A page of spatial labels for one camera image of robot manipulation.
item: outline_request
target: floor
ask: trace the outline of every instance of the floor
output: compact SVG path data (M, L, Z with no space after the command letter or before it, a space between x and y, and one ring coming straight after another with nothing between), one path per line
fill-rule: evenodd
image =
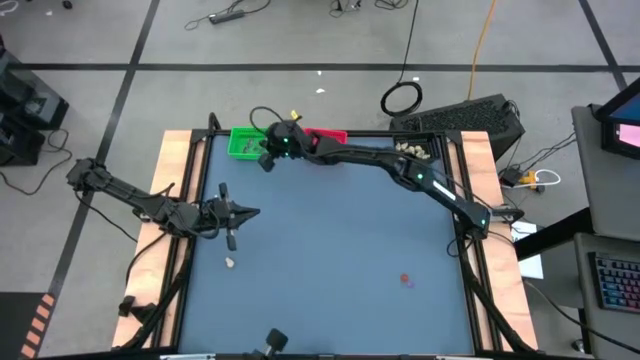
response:
M329 0L274 0L246 19L183 29L227 2L84 0L65 10L57 0L20 1L0 17L0 33L10 52L70 103L63 127L74 156L102 158L143 189L163 131L204 127L211 111L226 128L246 125L256 105L296 109L308 126L387 128L379 100L397 81L412 4L384 11L365 0L361 11L335 19ZM465 99L489 5L420 3L405 78L423 86L421 109ZM635 0L498 2L474 97L503 93L517 102L527 133L515 161L568 136L571 107L604 103L638 77L639 11ZM402 95L393 106L408 105ZM58 160L43 154L38 166L6 173L30 189ZM40 356L109 349L134 251L118 230L79 210L64 179L71 166L55 170L32 197L0 185L0 203L11 204L0 207L0 291L58 299ZM586 205L575 145L540 166L558 171L562 183L543 195L508 193L529 220L548 225ZM115 201L97 194L92 204L134 236L139 231ZM580 336L577 327L535 294L529 304L540 347L575 355L569 343Z

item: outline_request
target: keyboard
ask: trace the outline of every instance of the keyboard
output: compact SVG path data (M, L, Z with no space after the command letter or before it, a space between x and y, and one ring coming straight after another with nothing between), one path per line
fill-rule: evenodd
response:
M506 100L493 95L429 111L410 114L391 121L390 130L427 132L443 130L486 131L490 135L509 129Z
M591 252L589 263L602 309L640 313L640 260Z

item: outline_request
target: orange stripe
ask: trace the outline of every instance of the orange stripe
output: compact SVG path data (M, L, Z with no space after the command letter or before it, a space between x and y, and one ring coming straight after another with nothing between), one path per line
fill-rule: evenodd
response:
M53 298L53 296L51 296L49 294L44 294L44 296L42 297L42 301L44 301L45 303L49 304L49 306L53 306L53 303L55 302L55 299Z
M31 326L40 331L44 331L44 323L36 318L33 318L33 321L31 321Z
M31 341L34 345L40 344L40 336L29 331L27 333L27 340Z
M22 355L28 357L29 359L33 359L33 357L36 356L36 351L27 345L22 345Z
M38 305L36 312L45 319L49 318L49 310L45 309L42 305Z

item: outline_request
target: gray floor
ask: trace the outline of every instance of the gray floor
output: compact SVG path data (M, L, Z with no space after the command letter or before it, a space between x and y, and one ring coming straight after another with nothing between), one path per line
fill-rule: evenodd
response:
M0 17L0 33L24 63L127 64L151 0L19 2ZM184 24L223 6L220 1L160 0L140 62L154 64L400 63L411 21L411 4L386 12L363 1L362 11L340 19L328 15L329 0L274 0L261 13L212 27ZM248 4L258 3L247 0ZM422 1L409 62L470 64L490 0ZM634 0L589 0L606 40L621 65L640 65L640 26ZM502 0L482 48L480 64L602 65L604 56L577 0ZM42 70L38 75L65 97L70 111L64 127L76 157L95 156L111 117L124 71ZM624 74L627 82L640 74ZM296 109L308 126L384 129L389 119L379 99L397 80L385 71L137 71L106 159L109 169L149 188L166 129L204 127L211 111L224 127L247 125L249 110L267 105ZM422 109L459 102L466 96L467 72L408 72L425 91ZM475 97L503 93L517 102L527 134L515 160L523 160L572 131L570 109L605 102L618 88L608 72L480 72ZM403 94L392 99L406 104ZM261 118L265 124L272 121ZM32 188L58 155L43 154L38 166L10 169L17 184ZM503 157L499 166L506 164ZM525 190L508 195L527 218L548 225L585 206L586 196L575 146L539 165L558 171L560 185L543 195ZM78 208L64 175L54 171L37 195L26 198L0 185L0 291L47 291ZM132 234L139 225L129 209L96 195L93 205ZM134 244L90 213L42 356L107 350L116 323L116 305ZM535 294L529 297L542 349L575 354L580 336Z

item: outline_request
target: blue table surface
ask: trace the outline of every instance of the blue table surface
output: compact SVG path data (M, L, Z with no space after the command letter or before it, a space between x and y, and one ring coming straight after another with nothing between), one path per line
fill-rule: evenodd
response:
M271 328L289 337L285 353L472 353L447 209L375 167L279 159L266 173L230 158L228 141L214 138L204 198L226 182L232 200L261 213L236 232L236 252L224 230L197 240L180 353L251 352Z

